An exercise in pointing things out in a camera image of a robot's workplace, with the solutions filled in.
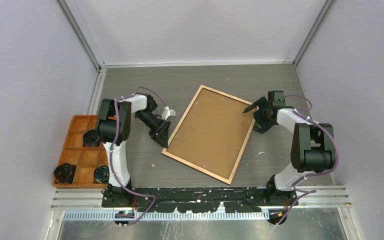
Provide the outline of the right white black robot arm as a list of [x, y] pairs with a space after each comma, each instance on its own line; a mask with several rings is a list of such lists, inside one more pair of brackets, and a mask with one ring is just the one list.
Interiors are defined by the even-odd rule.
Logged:
[[287, 105], [285, 98], [282, 90], [269, 91], [243, 110], [253, 112], [253, 129], [261, 134], [273, 126], [282, 126], [292, 133], [290, 163], [266, 183], [265, 199], [271, 205], [292, 199], [301, 182], [328, 175], [338, 165], [334, 127], [304, 116], [299, 108]]

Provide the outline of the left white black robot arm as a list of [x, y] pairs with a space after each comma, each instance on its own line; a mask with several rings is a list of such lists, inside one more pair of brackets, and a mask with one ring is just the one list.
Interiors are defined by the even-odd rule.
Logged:
[[155, 114], [158, 107], [152, 95], [133, 93], [128, 97], [105, 98], [101, 102], [95, 126], [108, 161], [109, 179], [107, 192], [121, 207], [128, 207], [135, 197], [154, 199], [151, 194], [135, 192], [131, 186], [131, 175], [127, 167], [127, 140], [131, 132], [131, 120], [135, 117], [149, 129], [149, 137], [159, 146], [168, 147], [170, 117], [177, 113], [165, 105], [161, 114]]

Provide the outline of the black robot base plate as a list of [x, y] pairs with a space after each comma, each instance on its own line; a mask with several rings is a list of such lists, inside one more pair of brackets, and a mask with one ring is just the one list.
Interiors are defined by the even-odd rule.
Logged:
[[281, 192], [257, 186], [245, 187], [138, 187], [137, 195], [124, 190], [101, 190], [102, 207], [132, 208], [150, 213], [256, 213], [263, 207], [285, 209], [297, 199], [295, 191]]

